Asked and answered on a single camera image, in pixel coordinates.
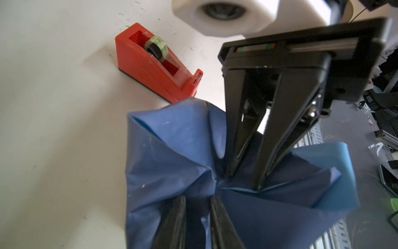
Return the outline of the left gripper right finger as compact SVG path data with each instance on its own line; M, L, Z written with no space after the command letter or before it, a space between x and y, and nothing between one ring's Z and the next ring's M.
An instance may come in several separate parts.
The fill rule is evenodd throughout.
M210 235L212 249L245 249L219 196L210 199Z

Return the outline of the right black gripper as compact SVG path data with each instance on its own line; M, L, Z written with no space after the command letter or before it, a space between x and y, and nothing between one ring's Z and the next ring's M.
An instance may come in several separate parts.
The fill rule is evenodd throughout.
M253 189L263 189L320 118L324 97L360 97L391 25L376 18L224 43L218 59L226 95L226 175L236 174L271 108L252 178Z

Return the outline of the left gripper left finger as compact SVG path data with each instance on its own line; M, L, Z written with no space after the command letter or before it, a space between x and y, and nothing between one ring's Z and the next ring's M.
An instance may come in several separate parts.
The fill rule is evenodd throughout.
M171 209L155 236L152 249L184 249L186 244L186 197L174 199Z

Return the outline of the light blue wrapping paper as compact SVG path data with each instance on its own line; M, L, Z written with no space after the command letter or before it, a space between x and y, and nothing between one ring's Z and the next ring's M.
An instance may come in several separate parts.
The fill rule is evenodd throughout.
M210 199L219 196L248 249L306 249L360 205L345 143L293 149L255 191L262 134L252 138L236 174L224 171L226 114L195 98L129 113L125 236L149 249L173 200L185 196L186 248L211 248Z

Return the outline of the red tape dispenser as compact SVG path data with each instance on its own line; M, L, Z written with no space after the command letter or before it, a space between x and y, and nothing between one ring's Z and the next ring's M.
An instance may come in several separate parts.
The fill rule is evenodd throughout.
M192 74L166 45L162 60L148 52L150 45L160 46L155 35L135 23L115 38L118 69L170 103L197 94L203 72Z

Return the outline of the clear tape roll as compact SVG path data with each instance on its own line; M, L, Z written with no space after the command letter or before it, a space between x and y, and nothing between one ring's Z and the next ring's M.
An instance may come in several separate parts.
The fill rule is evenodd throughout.
M169 56L169 48L166 42L159 36L150 38L145 43L144 49L160 62L163 62Z

